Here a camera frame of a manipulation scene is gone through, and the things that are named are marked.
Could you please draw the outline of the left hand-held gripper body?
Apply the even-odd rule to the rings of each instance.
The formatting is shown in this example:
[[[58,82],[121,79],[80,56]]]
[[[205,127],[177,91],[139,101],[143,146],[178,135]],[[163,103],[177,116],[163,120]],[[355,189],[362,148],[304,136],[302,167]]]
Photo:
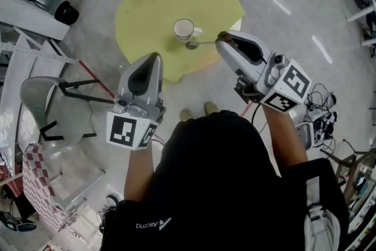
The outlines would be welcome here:
[[[113,109],[106,117],[107,143],[130,150],[146,149],[165,111],[159,97],[153,103],[150,97],[143,101],[116,95]]]

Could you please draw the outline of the white and grey device box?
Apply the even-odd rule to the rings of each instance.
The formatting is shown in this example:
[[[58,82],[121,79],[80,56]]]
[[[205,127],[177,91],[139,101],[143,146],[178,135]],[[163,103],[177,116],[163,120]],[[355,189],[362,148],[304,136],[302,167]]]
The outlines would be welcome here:
[[[313,122],[307,113],[298,114],[297,111],[291,110],[289,115],[293,121],[295,129],[297,130],[298,137],[306,151],[311,149],[314,144],[314,129]]]

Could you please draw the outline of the white cup with dark rim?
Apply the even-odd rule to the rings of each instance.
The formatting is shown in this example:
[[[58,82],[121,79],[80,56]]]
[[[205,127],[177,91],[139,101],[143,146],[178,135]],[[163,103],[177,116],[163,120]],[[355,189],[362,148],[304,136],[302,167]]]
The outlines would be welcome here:
[[[173,33],[180,42],[188,42],[201,35],[203,30],[195,27],[189,19],[180,19],[174,23]]]

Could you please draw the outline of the person's black shirt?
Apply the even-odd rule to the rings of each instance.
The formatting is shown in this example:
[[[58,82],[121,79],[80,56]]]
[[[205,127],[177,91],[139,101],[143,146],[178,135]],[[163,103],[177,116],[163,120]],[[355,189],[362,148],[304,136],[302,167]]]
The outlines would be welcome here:
[[[311,204],[349,212],[328,159],[280,173],[257,129],[231,111],[179,122],[141,202],[123,199],[100,251],[305,251]]]

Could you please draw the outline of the black trash bin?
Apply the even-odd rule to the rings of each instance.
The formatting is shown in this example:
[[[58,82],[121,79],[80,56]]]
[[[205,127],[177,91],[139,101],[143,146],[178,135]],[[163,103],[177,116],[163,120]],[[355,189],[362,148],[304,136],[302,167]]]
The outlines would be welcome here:
[[[72,25],[78,20],[79,12],[70,4],[69,1],[63,1],[57,7],[54,17],[61,23]]]

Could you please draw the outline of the small metal spoon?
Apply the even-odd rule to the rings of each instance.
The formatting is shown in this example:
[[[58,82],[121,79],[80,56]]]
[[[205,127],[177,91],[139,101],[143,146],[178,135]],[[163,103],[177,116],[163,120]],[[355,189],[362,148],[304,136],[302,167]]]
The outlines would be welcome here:
[[[201,45],[214,45],[216,41],[199,42],[196,40],[190,40],[185,43],[185,47],[189,50],[195,50]]]

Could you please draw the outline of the yellow-green tablecloth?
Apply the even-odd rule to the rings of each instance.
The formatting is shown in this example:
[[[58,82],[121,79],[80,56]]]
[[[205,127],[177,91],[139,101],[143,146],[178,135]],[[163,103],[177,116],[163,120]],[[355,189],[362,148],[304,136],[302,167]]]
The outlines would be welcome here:
[[[158,52],[164,62],[164,79],[178,82],[215,47],[201,45],[188,50],[175,37],[174,23],[191,20],[203,30],[198,41],[208,42],[214,41],[221,31],[229,30],[244,15],[239,0],[122,0],[116,14],[115,36],[130,63]]]

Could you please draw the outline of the person's left forearm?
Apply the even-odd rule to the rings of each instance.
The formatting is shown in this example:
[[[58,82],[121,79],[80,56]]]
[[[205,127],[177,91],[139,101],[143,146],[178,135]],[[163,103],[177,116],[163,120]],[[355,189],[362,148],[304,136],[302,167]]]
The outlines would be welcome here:
[[[152,146],[130,152],[124,187],[124,199],[141,202],[154,174]]]

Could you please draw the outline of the grey and white bag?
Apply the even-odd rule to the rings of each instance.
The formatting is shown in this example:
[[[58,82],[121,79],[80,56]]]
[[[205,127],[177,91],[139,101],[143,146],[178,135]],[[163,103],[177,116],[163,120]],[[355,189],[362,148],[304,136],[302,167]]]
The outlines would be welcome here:
[[[304,221],[305,251],[338,251],[340,223],[320,204],[311,204]]]

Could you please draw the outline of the woven rattan stand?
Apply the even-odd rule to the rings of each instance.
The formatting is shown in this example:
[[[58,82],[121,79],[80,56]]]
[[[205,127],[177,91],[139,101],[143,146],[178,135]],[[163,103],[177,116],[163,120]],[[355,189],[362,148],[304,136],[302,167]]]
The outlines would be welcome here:
[[[372,169],[376,164],[376,148],[372,146],[366,152],[357,151],[346,139],[343,139],[343,142],[346,143],[352,150],[352,154],[345,159],[340,159],[324,149],[320,149],[320,152],[327,155],[328,158],[337,163],[338,167],[335,173],[337,182],[340,187],[344,186],[343,195],[346,204],[350,205],[351,199],[356,194],[355,180],[361,173],[361,165]]]

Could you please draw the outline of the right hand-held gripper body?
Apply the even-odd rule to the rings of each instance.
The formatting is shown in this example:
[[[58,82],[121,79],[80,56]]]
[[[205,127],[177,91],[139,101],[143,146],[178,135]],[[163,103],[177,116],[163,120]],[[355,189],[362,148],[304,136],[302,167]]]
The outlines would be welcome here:
[[[288,113],[302,105],[308,95],[311,78],[294,59],[272,53],[258,80],[241,75],[235,91],[246,102],[265,105]]]

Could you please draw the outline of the person's right forearm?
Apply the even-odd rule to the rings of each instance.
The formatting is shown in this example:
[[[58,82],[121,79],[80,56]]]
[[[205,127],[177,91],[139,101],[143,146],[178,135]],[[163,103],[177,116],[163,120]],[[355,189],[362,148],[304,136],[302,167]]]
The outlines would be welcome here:
[[[281,174],[292,166],[307,162],[305,147],[289,114],[262,105],[269,126],[274,158]]]

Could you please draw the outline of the person's right shoe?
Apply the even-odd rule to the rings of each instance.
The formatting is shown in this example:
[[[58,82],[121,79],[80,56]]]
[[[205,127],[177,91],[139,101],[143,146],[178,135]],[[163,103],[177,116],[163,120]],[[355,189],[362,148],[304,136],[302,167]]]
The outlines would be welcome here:
[[[204,104],[204,113],[206,116],[209,116],[212,113],[218,113],[218,112],[220,111],[215,103],[208,101]]]

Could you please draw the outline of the white perforated metal rack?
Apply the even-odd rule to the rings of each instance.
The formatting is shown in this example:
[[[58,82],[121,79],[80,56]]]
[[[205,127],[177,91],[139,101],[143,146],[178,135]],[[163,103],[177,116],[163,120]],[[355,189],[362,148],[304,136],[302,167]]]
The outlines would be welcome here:
[[[65,37],[69,26],[56,21],[51,14],[22,0],[0,0],[0,25],[18,34],[16,42],[3,42],[0,32],[0,54],[10,52],[5,82],[0,97],[0,154],[7,160],[15,154],[21,100],[21,83],[29,78],[39,61],[38,71],[60,74],[59,67],[75,63],[54,41]]]

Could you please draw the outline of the red and white checkered cloth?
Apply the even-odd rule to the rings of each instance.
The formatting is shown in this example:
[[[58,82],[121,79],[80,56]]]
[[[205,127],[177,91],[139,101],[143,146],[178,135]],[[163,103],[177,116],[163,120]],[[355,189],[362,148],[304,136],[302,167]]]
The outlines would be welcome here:
[[[57,203],[41,145],[28,145],[23,153],[22,173],[23,193],[51,231],[58,233],[76,222],[76,208],[64,210]]]

